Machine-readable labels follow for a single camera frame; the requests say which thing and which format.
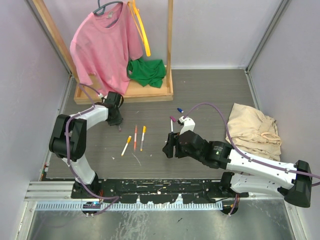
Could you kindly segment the green cloth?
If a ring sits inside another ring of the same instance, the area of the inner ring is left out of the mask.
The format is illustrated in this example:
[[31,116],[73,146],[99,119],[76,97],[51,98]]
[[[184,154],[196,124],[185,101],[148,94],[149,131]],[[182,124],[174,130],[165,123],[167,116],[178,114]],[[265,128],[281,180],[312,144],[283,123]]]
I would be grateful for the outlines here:
[[129,79],[143,87],[150,86],[160,89],[166,76],[166,67],[162,59],[144,60],[142,57],[130,60],[127,65]]

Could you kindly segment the orange highlighter pen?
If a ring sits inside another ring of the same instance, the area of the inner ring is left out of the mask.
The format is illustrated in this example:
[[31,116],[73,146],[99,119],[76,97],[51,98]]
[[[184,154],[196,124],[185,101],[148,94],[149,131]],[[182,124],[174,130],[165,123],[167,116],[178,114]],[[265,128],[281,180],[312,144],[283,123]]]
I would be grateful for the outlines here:
[[138,126],[137,124],[135,125],[134,129],[134,140],[133,140],[133,151],[135,152],[137,149],[137,134],[138,134]]

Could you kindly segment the yellow hanger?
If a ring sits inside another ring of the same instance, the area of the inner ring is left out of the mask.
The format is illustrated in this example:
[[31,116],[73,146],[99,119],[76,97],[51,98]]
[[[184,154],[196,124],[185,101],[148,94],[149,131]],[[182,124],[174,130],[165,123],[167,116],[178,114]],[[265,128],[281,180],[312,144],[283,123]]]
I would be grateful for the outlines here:
[[144,24],[143,24],[141,15],[140,15],[140,11],[136,6],[136,1],[129,0],[127,2],[127,5],[129,7],[133,21],[134,21],[136,28],[138,30],[138,33],[140,35],[141,41],[143,43],[145,54],[147,57],[150,57],[151,56],[150,45],[149,45],[148,37],[147,37],[146,31],[145,31],[145,27],[144,27]]

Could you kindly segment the white marker orange tip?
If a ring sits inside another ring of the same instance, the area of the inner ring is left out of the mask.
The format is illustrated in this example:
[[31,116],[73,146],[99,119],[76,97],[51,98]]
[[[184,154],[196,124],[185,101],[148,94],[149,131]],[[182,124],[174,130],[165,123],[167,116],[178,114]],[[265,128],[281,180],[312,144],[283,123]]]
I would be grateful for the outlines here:
[[145,139],[145,132],[141,135],[141,142],[140,142],[140,151],[143,151],[143,145],[144,145],[144,139]]

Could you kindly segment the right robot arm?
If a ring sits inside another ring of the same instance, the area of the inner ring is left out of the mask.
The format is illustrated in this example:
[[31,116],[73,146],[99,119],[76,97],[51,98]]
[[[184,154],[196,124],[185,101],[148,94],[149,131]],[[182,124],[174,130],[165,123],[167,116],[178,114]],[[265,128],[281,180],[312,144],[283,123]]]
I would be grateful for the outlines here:
[[212,169],[223,169],[219,191],[225,197],[234,193],[261,193],[282,196],[294,206],[311,205],[312,177],[310,165],[277,162],[237,151],[229,143],[207,141],[188,130],[169,133],[162,151],[167,158],[191,157]]

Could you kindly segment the wooden rack right post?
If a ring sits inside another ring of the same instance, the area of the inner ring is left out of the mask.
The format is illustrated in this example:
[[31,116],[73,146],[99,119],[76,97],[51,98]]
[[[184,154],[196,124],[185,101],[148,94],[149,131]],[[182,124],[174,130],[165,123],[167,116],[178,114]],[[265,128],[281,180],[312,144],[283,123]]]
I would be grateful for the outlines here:
[[171,87],[171,53],[172,53],[172,24],[173,24],[173,0],[168,0],[168,18],[167,18],[167,65],[166,65],[166,85]]

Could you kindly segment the pink shirt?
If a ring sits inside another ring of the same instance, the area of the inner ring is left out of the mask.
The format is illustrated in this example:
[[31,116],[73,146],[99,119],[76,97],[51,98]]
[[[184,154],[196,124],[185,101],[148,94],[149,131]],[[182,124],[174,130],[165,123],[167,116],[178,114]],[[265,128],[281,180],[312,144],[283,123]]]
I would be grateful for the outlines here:
[[143,56],[137,27],[126,3],[117,3],[102,15],[90,13],[76,30],[69,48],[80,83],[99,92],[124,95],[130,79],[127,65]]

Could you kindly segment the white marker blue end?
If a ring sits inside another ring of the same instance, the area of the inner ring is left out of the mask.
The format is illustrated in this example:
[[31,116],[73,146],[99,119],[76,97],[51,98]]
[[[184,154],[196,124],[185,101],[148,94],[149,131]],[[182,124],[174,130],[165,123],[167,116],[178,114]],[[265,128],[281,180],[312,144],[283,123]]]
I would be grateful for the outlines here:
[[170,119],[170,132],[173,133],[174,132],[174,125],[173,125],[174,121],[172,119]]

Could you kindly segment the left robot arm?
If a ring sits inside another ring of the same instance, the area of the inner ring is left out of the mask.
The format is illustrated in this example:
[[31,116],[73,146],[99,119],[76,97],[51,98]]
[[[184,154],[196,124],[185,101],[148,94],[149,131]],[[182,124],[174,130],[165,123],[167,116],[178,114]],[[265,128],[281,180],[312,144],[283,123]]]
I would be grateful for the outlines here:
[[123,122],[120,107],[124,97],[110,91],[90,108],[76,114],[60,114],[55,120],[49,141],[49,151],[62,159],[75,178],[75,185],[88,198],[99,195],[101,187],[97,173],[90,167],[85,156],[87,130],[107,122],[109,126],[120,126]]

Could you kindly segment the wooden rack base tray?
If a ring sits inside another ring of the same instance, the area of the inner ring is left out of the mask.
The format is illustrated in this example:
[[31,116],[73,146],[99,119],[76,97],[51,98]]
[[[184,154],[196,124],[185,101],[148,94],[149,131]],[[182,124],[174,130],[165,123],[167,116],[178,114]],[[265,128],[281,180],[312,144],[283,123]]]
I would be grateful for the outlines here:
[[[90,75],[93,82],[92,87],[98,90],[100,88],[98,80],[94,75]],[[174,89],[173,89],[173,79],[172,79],[172,69],[169,68],[169,75],[163,78],[163,83],[161,88],[151,87],[149,85],[143,87],[136,81],[131,80],[129,82],[127,91],[125,93],[124,102],[125,103],[141,103],[141,102],[161,102],[161,101],[172,101],[174,99]],[[84,90],[90,95],[94,102],[98,102],[100,98],[97,93],[88,88],[84,87]],[[76,86],[74,101],[78,105],[87,105],[91,101],[85,95],[85,93]]]

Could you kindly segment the beige cloth bag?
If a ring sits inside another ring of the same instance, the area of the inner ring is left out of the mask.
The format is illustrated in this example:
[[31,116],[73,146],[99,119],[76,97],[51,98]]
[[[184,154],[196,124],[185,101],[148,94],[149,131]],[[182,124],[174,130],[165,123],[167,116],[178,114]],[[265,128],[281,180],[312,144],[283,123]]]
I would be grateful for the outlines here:
[[234,143],[240,150],[255,156],[279,162],[282,140],[277,121],[260,110],[234,103],[225,134],[228,143]]

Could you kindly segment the white pen yellow end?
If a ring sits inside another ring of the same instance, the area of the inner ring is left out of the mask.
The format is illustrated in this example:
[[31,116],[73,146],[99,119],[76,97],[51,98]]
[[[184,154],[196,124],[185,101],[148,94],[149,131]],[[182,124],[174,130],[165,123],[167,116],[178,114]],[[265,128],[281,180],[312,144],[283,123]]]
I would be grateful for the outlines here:
[[123,148],[122,152],[121,152],[121,157],[123,157],[123,156],[124,156],[124,154],[125,154],[125,152],[126,152],[126,150],[127,150],[128,145],[129,145],[129,143],[127,142],[127,143],[125,144],[125,146],[124,146],[124,148]]

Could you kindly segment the grey clothes hanger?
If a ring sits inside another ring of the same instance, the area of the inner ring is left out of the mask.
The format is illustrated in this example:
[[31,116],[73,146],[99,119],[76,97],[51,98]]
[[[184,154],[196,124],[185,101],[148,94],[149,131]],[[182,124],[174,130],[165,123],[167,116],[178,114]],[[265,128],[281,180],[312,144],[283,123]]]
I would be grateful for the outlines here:
[[101,1],[98,0],[97,5],[97,9],[92,13],[96,20],[98,20],[98,23],[102,24],[106,29],[113,27],[120,19],[124,2],[120,0],[112,0],[101,4]]

